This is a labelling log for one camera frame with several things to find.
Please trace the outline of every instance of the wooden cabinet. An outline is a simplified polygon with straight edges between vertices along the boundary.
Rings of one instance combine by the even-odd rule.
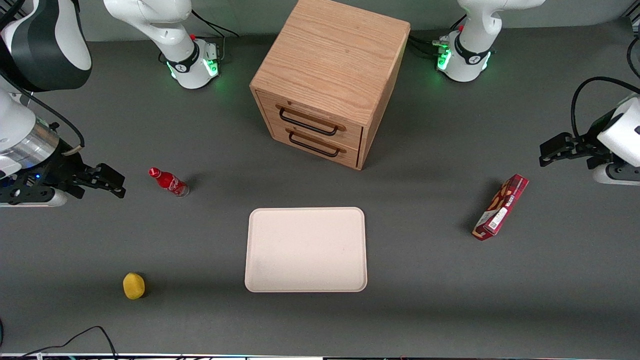
[[[271,136],[361,170],[409,30],[330,0],[299,0],[250,85]]]

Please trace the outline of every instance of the white tray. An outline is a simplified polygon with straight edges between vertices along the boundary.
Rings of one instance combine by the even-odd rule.
[[[256,209],[249,216],[244,285],[254,293],[362,291],[364,230],[358,208]]]

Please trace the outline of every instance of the drawer handle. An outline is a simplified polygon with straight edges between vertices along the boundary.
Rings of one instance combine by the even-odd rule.
[[[336,149],[335,152],[326,152],[324,150],[317,149],[317,148],[315,148],[315,147],[313,147],[311,145],[307,145],[307,144],[305,144],[303,142],[299,142],[297,140],[294,140],[293,134],[294,134],[293,131],[289,133],[289,141],[294,143],[294,144],[296,144],[296,145],[298,145],[298,146],[302,146],[305,149],[309,149],[311,151],[318,152],[319,154],[322,154],[324,156],[328,156],[329,158],[335,158],[336,156],[338,156],[338,154],[340,154],[340,149]]]
[[[292,118],[286,117],[284,116],[284,108],[280,108],[280,118],[290,124],[294,124],[300,127],[304,127],[305,129],[311,130],[311,131],[315,131],[316,133],[322,134],[322,135],[326,135],[326,136],[333,136],[335,135],[335,133],[338,131],[338,126],[334,126],[333,127],[333,131],[325,131],[322,129],[318,129],[317,127],[311,126],[311,125],[307,125],[304,124],[300,121],[297,120],[293,120]]]

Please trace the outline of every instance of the wall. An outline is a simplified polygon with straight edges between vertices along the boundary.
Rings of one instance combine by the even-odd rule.
[[[443,29],[459,19],[463,10],[455,0],[339,0],[411,23],[412,29]],[[205,19],[240,34],[278,33],[296,0],[192,0],[193,9]],[[502,13],[507,28],[593,25],[613,20],[633,0],[547,0],[530,10]],[[102,1],[81,0],[81,20],[89,41],[136,40],[144,36],[110,16]],[[208,35],[200,21],[190,17],[188,31]]]

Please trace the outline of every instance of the coca-cola bottle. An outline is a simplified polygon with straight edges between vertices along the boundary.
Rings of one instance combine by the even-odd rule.
[[[156,179],[161,188],[172,192],[177,197],[185,197],[189,193],[189,185],[170,172],[163,172],[152,167],[149,169],[149,175]]]

